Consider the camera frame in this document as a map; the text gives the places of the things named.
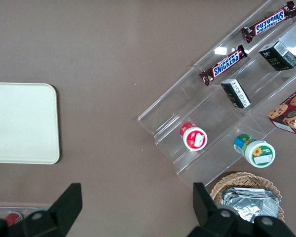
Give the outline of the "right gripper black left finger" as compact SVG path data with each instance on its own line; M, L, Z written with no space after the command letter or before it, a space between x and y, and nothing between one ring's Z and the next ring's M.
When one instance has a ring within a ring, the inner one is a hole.
M82 210L80 183L72 183L48 210L30 214L22 222L26 237L65 237Z

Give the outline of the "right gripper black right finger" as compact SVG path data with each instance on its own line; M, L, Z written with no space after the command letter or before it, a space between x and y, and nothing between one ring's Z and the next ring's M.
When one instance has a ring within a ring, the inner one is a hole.
M189 237L250 237L252 228L226 208L218 208L203 183L193 184L193 209L199 225Z

